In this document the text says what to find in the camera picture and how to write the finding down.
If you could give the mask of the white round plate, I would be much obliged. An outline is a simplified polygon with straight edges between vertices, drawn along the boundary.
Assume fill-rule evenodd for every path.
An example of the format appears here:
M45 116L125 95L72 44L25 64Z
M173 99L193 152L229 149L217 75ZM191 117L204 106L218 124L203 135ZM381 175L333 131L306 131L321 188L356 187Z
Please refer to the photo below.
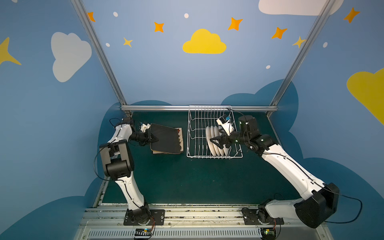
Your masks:
M215 130L215 137L219 137L220 136L219 128L215 126L214 130ZM225 156L225 151L223 149L218 148L218 151L220 152L221 156Z
M214 148L213 143L210 141L211 138L212 138L212 136L211 136L211 127L207 126L206 127L206 140L207 140L207 144L208 144L208 147L210 149L211 155L215 157L217 155L217 153L216 153L216 150Z
M223 135L225 133L222 126L219 126L219 133L220 133L220 135ZM225 156L229 155L229 148L227 148L227 146L225 144L223 144L223 151L224 151Z
M214 126L211 126L211 138L214 138L215 137L215 127ZM213 148L214 148L214 151L215 153L213 154L213 156L220 156L220 151L219 151L219 148L213 143Z

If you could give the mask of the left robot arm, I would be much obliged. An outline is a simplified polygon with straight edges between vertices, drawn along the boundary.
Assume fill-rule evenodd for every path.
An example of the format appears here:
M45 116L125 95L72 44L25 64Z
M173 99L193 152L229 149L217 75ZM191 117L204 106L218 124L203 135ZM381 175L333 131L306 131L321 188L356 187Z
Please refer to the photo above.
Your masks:
M155 226L155 217L151 214L149 205L134 178L135 164L129 141L133 140L140 146L145 146L158 139L148 128L136 131L134 127L134 120L131 117L123 118L115 125L112 138L100 145L99 154L105 176L118 184L128 203L128 219L133 224Z

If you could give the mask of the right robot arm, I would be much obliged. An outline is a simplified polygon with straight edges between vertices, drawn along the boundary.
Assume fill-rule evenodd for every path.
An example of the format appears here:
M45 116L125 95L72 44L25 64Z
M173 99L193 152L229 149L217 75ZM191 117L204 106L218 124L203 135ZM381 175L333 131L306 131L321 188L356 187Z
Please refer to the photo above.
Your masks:
M245 145L272 165L300 195L297 200L272 200L259 207L256 216L260 224L288 218L315 229L336 212L339 188L333 183L325 184L293 160L271 136L261 134L254 117L240 117L239 131L232 126L230 117L220 117L217 123L222 129L210 142L220 149L235 143Z

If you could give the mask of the left controller board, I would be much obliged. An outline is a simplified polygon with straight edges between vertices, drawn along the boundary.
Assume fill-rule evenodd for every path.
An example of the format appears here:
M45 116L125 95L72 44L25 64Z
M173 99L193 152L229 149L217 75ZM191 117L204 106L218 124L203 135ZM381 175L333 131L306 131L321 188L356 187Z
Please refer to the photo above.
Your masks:
M153 231L149 229L135 229L134 230L134 240L149 240L153 235Z

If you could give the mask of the controller board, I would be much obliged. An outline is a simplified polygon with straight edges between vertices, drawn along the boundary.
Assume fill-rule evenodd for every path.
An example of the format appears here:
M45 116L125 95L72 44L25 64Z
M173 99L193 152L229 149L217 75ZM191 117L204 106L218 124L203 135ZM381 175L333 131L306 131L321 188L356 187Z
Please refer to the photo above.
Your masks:
M275 229L261 228L261 240L275 240L277 232Z
M134 240L149 240L153 235L153 231L149 229L135 229L134 230Z

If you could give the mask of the right controller board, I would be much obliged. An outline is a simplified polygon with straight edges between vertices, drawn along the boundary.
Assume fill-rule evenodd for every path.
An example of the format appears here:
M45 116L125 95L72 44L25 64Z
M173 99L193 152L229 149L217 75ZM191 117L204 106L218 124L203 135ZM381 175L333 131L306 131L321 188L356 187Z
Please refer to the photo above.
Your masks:
M261 228L261 240L275 240L277 232L275 229Z

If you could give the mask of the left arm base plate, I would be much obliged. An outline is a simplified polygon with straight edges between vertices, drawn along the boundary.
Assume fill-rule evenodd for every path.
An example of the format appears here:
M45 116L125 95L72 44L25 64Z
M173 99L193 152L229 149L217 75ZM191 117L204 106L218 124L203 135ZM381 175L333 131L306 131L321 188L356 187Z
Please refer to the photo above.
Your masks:
M127 210L124 218L124 226L163 226L165 221L164 210Z

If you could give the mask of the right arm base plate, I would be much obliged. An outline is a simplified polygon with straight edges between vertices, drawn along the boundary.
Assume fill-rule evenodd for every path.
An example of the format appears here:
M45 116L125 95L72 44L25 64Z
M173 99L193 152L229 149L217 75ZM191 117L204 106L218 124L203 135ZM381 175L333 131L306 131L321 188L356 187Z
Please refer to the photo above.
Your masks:
M282 218L272 218L265 209L242 208L245 225L283 225Z

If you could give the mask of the aluminium rail base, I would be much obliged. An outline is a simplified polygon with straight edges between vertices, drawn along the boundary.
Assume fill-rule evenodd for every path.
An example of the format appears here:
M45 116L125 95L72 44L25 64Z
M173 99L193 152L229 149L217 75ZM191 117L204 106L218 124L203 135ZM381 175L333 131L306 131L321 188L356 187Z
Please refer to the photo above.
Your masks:
M149 240L261 240L261 228L275 229L276 240L331 240L326 224L315 229L299 220L283 219L283 225L245 225L242 208L257 205L154 204L151 210L164 210L163 226L124 226L126 204L101 204L86 209L76 240L133 240L135 229L149 229Z

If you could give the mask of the aluminium frame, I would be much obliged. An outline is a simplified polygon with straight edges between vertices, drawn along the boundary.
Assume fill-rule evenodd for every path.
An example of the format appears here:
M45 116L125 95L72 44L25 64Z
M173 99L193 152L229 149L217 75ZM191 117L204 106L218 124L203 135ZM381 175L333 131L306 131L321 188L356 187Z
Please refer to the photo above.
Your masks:
M324 1L84 1L102 66L124 103L268 106ZM246 147L243 157L155 155L131 141L151 204L259 204L295 188Z

